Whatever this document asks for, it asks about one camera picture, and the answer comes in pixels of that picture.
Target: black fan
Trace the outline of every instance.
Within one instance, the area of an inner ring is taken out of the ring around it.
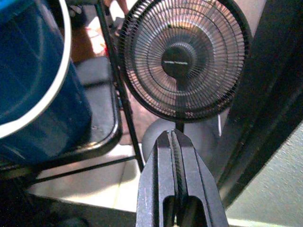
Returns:
[[[161,118],[192,122],[231,103],[251,35],[231,0],[139,0],[120,37],[136,99]]]

